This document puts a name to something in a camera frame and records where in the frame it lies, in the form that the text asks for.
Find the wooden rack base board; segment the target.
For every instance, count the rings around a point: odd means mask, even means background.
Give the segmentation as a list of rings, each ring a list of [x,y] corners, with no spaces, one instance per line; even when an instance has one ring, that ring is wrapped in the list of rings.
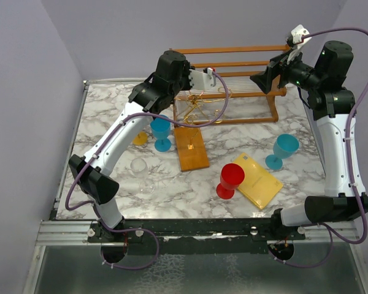
[[[174,137],[182,172],[209,168],[209,159],[200,128],[176,127]]]

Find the aluminium frame rail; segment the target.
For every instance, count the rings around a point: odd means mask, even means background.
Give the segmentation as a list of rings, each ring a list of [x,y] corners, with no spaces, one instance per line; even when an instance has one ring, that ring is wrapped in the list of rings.
[[[142,229],[153,232],[162,241],[182,239],[196,240],[233,239],[248,237],[251,241],[271,243],[280,239],[289,242],[323,243],[329,241],[329,233],[321,225],[306,228],[289,228],[283,237],[272,236],[267,228],[267,219],[128,219],[125,227],[134,229],[128,239],[139,243],[148,237]],[[36,244],[38,246],[76,246],[92,243],[108,245],[123,242],[123,237],[114,237],[105,231],[96,220],[43,221],[40,224]]]

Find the blue plastic goblet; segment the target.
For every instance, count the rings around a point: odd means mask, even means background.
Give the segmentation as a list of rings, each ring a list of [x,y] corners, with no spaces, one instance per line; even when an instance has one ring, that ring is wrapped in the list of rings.
[[[279,170],[283,166],[283,159],[291,157],[299,149],[298,139],[290,134],[281,134],[277,137],[273,154],[265,159],[266,166],[271,170]]]
[[[171,133],[171,123],[165,119],[155,118],[151,123],[151,132],[155,138],[155,149],[159,152],[167,152],[171,148],[168,136]]]

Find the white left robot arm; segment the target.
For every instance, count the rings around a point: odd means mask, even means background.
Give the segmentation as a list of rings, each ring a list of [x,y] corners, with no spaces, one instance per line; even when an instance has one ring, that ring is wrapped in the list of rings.
[[[110,174],[135,137],[151,123],[152,116],[167,109],[181,90],[188,89],[190,69],[183,54],[165,51],[156,70],[133,87],[123,111],[101,139],[83,156],[74,154],[69,159],[73,185],[87,194],[96,215],[105,223],[102,234],[111,242],[122,237],[123,216],[114,199],[119,184]]]

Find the clear wine glass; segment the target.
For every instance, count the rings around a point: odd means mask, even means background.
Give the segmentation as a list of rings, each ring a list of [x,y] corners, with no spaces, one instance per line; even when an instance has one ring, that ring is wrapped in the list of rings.
[[[155,189],[155,183],[149,178],[148,165],[142,158],[135,158],[130,163],[133,175],[139,180],[139,190],[143,194],[151,194]]]

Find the wooden shelf rack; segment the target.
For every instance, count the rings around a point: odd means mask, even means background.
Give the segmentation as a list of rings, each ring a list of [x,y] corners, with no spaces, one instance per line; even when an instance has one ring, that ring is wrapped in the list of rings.
[[[179,53],[184,55],[209,55],[209,54],[229,54],[229,53],[251,53],[251,52],[272,52],[280,51],[286,53],[289,50],[287,45],[261,45],[252,47],[220,47],[220,48],[189,48],[178,49]],[[263,97],[267,101],[269,107],[270,116],[262,118],[232,118],[225,119],[222,124],[250,124],[250,123],[276,123],[278,121],[278,112],[275,106],[275,98],[277,96],[285,96],[286,88],[278,88],[279,81],[273,81],[272,89],[270,93],[264,94],[258,86],[250,80],[250,76],[256,74],[257,71],[236,71],[236,72],[222,72],[221,78],[226,83],[229,90],[230,99],[249,99],[256,97]],[[216,90],[212,90],[210,94],[203,95],[203,98],[226,98],[226,91],[221,83],[217,84]],[[188,90],[193,94],[200,94],[199,90]],[[206,123],[207,121],[200,115],[199,121],[195,122],[195,125]]]

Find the orange plastic goblet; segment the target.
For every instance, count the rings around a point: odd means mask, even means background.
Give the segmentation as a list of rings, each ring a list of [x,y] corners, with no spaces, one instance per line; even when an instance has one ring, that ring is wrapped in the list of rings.
[[[148,141],[148,135],[146,132],[139,132],[137,136],[133,139],[132,143],[134,145],[140,146],[146,144]]]

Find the red plastic goblet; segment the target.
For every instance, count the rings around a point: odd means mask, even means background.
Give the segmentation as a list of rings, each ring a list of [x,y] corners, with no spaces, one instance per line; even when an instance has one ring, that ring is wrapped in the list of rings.
[[[240,165],[226,164],[221,170],[220,183],[216,188],[217,195],[224,200],[231,199],[244,179],[245,172]]]

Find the yellow book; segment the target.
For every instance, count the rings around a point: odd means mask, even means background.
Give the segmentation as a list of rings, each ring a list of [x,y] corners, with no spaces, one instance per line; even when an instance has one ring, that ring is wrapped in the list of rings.
[[[242,153],[233,163],[239,165],[245,173],[237,189],[259,209],[264,209],[283,188],[282,182],[248,154]]]

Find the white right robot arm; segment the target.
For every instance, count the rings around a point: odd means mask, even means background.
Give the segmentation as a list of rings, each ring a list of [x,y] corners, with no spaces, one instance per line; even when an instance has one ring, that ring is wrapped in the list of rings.
[[[320,222],[352,221],[368,213],[368,195],[358,167],[355,149],[355,106],[353,93],[343,87],[353,60],[351,47],[341,41],[328,41],[314,67],[294,58],[289,50],[272,58],[266,69],[250,77],[267,94],[276,78],[279,87],[291,83],[308,93],[307,103],[320,132],[326,182],[323,196],[274,212],[277,220],[269,225],[275,239],[284,239],[292,227]]]

